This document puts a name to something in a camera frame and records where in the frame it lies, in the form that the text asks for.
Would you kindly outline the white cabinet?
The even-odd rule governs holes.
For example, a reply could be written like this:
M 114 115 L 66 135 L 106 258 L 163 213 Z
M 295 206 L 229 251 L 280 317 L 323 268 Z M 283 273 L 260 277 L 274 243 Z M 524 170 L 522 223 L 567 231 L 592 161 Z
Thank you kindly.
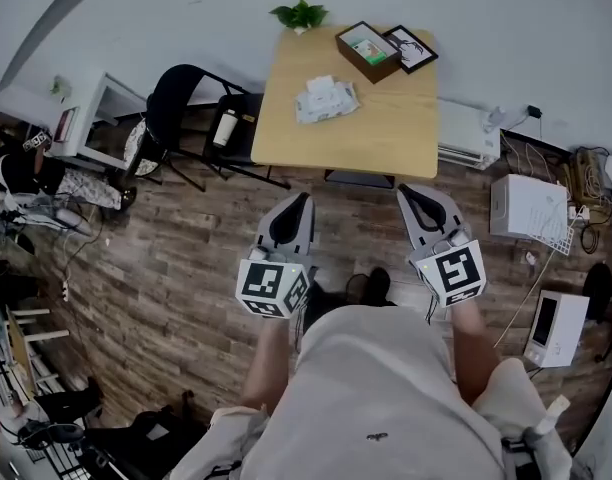
M 0 92 L 0 112 L 47 127 L 52 134 L 57 132 L 62 114 L 74 111 L 66 140 L 52 145 L 52 155 L 68 161 L 82 156 L 122 170 L 126 168 L 122 157 L 115 158 L 86 145 L 89 132 L 99 121 L 116 125 L 120 117 L 141 113 L 145 109 L 145 97 L 101 70 L 77 80 L 70 96 L 63 101 L 39 96 L 14 84 Z

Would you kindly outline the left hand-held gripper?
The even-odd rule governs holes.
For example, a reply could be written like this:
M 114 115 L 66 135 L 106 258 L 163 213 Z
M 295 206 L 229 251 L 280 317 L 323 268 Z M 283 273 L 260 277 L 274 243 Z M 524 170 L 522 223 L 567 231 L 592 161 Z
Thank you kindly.
M 248 312 L 290 319 L 306 307 L 314 277 L 309 253 L 314 221 L 314 200 L 301 192 L 278 203 L 259 222 L 259 245 L 240 261 L 235 290 Z

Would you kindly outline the person's left forearm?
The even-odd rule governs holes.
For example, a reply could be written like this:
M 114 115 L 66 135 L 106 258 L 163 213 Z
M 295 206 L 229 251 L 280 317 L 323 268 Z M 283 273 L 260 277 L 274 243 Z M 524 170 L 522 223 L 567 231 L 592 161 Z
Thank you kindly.
M 243 383 L 241 404 L 271 415 L 289 382 L 290 321 L 264 319 L 255 353 Z

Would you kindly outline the white bottle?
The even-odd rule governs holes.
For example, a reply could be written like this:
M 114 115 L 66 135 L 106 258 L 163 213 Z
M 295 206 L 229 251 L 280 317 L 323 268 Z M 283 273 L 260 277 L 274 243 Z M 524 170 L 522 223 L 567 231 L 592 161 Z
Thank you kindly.
M 232 109 L 225 110 L 218 121 L 217 129 L 213 137 L 213 145 L 217 148 L 225 147 L 237 123 L 237 113 Z

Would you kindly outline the white box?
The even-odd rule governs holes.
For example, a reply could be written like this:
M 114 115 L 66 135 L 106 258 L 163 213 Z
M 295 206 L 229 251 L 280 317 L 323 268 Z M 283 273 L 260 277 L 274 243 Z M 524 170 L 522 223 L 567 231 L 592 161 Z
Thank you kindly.
M 531 239 L 527 221 L 532 206 L 567 202 L 564 186 L 537 178 L 509 174 L 490 187 L 490 233 L 496 236 Z

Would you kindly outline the black framed antler picture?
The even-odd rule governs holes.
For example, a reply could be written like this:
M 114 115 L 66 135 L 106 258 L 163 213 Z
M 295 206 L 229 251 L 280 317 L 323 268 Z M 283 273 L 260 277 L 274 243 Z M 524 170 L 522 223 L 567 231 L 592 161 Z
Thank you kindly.
M 438 59 L 438 54 L 431 47 L 402 25 L 387 30 L 382 36 L 400 52 L 400 65 L 407 74 Z

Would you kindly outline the green potted plant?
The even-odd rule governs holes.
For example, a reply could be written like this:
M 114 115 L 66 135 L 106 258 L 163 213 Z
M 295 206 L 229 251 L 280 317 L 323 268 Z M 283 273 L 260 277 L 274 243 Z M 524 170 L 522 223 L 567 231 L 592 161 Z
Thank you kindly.
M 310 5 L 305 0 L 300 0 L 292 7 L 278 6 L 270 11 L 278 21 L 297 35 L 319 27 L 329 14 L 323 5 Z

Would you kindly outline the wooden rack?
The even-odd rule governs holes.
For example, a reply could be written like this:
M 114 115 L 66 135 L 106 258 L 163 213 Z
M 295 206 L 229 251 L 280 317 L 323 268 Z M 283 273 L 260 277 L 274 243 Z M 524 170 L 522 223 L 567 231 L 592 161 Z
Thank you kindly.
M 0 403 L 10 402 L 10 393 L 32 399 L 40 387 L 58 378 L 57 374 L 41 373 L 40 356 L 33 345 L 38 342 L 66 338 L 68 330 L 31 333 L 25 328 L 38 317 L 51 314 L 48 308 L 9 310 L 0 308 Z

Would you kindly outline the person's left leg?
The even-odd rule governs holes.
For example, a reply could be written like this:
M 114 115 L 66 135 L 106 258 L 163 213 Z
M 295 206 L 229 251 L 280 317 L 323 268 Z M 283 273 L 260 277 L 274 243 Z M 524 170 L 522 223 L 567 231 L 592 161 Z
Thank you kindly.
M 302 333 L 305 334 L 319 319 L 331 311 L 355 304 L 344 293 L 328 293 L 318 284 L 310 290 L 310 298 L 303 316 Z

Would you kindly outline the round patterned cushion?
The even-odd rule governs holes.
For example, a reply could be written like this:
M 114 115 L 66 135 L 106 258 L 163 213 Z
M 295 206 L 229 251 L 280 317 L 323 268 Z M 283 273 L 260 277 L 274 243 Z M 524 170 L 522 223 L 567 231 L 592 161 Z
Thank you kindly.
M 126 171 L 136 177 L 152 175 L 161 165 L 165 151 L 151 137 L 142 119 L 129 133 L 124 149 Z

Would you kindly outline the white wet wipes pack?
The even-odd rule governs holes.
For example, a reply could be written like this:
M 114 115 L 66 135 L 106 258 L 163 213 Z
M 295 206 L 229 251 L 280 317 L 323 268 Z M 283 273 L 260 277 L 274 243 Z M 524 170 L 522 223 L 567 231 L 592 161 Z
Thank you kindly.
M 295 98 L 296 120 L 312 124 L 348 115 L 360 107 L 354 85 L 332 76 L 319 76 L 306 82 L 306 90 Z

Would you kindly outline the black backpack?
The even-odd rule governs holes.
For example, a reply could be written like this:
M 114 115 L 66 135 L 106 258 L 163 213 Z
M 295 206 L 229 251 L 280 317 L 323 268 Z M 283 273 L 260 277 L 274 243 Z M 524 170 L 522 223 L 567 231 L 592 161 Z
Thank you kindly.
M 164 480 L 206 430 L 186 390 L 178 406 L 141 412 L 127 427 L 87 429 L 79 461 L 93 480 Z

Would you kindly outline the person's right forearm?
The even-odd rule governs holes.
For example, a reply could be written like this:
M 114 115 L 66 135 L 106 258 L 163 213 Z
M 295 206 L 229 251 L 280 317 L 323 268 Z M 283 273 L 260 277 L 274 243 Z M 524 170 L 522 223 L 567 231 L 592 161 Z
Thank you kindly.
M 500 363 L 474 299 L 451 307 L 455 376 L 462 399 L 472 405 Z

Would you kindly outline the person's leg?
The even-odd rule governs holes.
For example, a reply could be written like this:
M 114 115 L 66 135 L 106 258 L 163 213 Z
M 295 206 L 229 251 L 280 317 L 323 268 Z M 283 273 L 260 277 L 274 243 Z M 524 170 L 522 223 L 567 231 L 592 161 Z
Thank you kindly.
M 353 285 L 353 300 L 372 307 L 394 306 L 387 296 L 391 279 L 382 267 L 375 267 L 369 275 L 361 274 Z
M 344 293 L 328 293 L 318 284 L 310 290 L 310 298 L 303 316 L 302 333 L 305 334 L 319 319 L 331 311 L 355 304 Z

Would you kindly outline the black folding chair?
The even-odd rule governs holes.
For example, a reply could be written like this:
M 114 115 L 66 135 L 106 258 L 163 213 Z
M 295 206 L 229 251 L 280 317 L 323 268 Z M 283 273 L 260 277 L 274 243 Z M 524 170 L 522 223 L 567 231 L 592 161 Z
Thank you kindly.
M 185 129 L 182 122 L 190 106 L 191 96 L 204 79 L 221 84 L 225 94 L 218 102 L 207 106 L 215 111 L 208 130 Z M 273 180 L 268 174 L 262 176 L 249 170 L 258 165 L 252 160 L 252 146 L 262 100 L 261 93 L 251 93 L 194 65 L 180 64 L 168 69 L 147 98 L 145 114 L 148 132 L 165 151 L 161 165 L 168 167 L 200 191 L 205 188 L 175 168 L 173 158 L 181 156 L 198 161 L 224 181 L 228 177 L 223 171 L 228 170 L 288 190 L 288 183 Z M 228 144 L 217 148 L 213 145 L 213 137 L 218 121 L 227 109 L 237 113 L 238 123 Z M 255 117 L 255 122 L 242 119 L 243 114 Z

